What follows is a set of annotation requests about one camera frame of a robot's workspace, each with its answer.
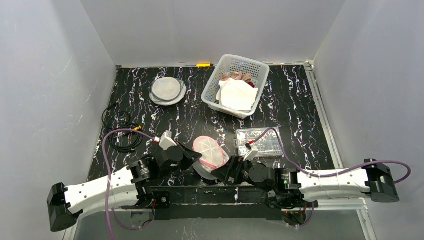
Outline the white mesh bag pink trim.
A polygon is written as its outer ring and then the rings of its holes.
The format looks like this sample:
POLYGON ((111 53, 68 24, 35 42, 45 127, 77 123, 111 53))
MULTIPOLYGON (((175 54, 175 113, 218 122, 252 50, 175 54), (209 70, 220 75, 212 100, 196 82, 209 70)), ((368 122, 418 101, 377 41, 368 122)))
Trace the white mesh bag pink trim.
POLYGON ((192 165, 194 170, 206 180, 217 180, 211 173, 224 166, 230 159, 229 155, 217 141, 209 136, 197 137, 193 142, 192 149, 194 152, 202 154, 202 157, 192 165))

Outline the white mesh bag blue trim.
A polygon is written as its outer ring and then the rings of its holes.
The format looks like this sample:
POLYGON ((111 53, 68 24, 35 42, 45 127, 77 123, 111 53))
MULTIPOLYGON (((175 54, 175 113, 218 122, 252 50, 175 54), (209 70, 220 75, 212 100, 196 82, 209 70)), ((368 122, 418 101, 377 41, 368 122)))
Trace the white mesh bag blue trim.
POLYGON ((162 77, 155 80, 151 87, 149 97, 159 106, 171 106, 179 103, 187 92, 185 83, 177 78, 162 77))

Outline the white bra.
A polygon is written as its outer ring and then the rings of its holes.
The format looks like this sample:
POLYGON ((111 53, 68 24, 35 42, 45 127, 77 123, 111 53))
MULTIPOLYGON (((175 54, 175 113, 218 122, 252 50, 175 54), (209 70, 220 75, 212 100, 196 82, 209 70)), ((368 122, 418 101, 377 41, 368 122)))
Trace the white bra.
POLYGON ((219 103, 235 111, 251 111, 255 104, 258 89, 251 87, 242 80, 230 78, 226 81, 219 81, 219 90, 216 99, 219 103))

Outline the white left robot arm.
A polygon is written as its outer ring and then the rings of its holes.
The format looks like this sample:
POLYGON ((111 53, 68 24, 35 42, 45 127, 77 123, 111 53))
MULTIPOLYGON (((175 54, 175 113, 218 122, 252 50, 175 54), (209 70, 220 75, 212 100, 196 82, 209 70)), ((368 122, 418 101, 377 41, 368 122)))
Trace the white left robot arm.
POLYGON ((151 183, 189 169, 202 156, 177 143, 89 182, 69 186, 59 182, 51 187, 46 200, 50 230, 66 230, 79 219, 103 210, 167 208, 170 197, 164 192, 154 192, 151 183))

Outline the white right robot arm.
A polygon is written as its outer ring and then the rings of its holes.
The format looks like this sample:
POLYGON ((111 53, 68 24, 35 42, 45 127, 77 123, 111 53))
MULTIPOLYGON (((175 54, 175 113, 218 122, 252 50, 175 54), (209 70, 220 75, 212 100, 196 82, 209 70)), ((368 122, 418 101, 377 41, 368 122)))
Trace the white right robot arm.
POLYGON ((347 169, 312 171, 295 168, 272 168, 253 164, 242 157, 232 157, 211 175, 225 185, 248 183, 264 192, 274 192, 276 199, 312 203, 323 199, 369 198, 376 203, 396 203, 400 198, 391 169, 383 161, 365 159, 363 164, 347 169))

